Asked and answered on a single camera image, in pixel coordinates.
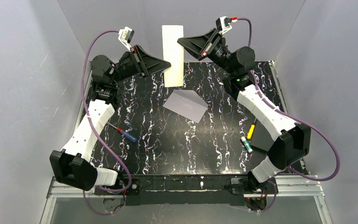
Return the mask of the tan bordered letter paper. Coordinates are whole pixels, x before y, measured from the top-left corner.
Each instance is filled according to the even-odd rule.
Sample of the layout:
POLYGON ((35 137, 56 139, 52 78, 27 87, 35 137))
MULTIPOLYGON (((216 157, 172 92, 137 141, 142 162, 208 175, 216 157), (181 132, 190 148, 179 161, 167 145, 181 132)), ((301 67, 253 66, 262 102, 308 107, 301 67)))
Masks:
POLYGON ((163 59, 171 64, 164 70, 164 87, 184 85, 184 48, 178 43, 182 37, 182 25, 162 25, 163 59))

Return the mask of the lavender paper envelope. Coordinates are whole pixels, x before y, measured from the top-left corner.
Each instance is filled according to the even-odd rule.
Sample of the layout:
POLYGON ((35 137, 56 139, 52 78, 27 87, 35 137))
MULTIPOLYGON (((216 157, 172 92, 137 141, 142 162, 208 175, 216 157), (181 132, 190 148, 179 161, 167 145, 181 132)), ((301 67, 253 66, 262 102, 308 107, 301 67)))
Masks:
POLYGON ((193 90, 173 90, 163 107, 199 123, 208 109, 208 104, 193 90))

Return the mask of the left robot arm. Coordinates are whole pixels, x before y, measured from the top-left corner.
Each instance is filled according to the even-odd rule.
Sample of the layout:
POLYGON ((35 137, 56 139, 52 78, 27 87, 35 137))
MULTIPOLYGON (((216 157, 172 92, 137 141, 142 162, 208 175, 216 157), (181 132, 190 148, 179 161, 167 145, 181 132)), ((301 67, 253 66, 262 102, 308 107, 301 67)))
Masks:
POLYGON ((118 83, 133 76, 147 77, 171 67, 170 62, 147 54, 135 45, 123 53, 118 63, 105 55, 90 62, 91 100, 88 113, 61 150, 52 151, 49 161, 56 180, 84 191, 96 186, 118 188, 120 174, 110 168, 96 168, 90 163, 97 139, 114 115, 120 100, 118 83))

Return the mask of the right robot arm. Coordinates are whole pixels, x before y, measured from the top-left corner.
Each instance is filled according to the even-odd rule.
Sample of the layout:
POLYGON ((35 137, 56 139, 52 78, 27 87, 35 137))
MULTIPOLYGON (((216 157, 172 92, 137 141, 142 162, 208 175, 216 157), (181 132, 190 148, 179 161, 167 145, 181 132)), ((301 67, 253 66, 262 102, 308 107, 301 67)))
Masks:
POLYGON ((204 35, 180 37, 177 42, 197 60, 207 57, 228 73, 223 79, 226 93, 245 106, 274 141, 266 158, 247 173, 241 186, 248 190, 260 189, 267 180, 309 153, 310 127, 282 115, 280 108, 260 90, 252 73, 256 67, 252 48, 245 46, 229 51, 225 38, 216 28, 204 35))

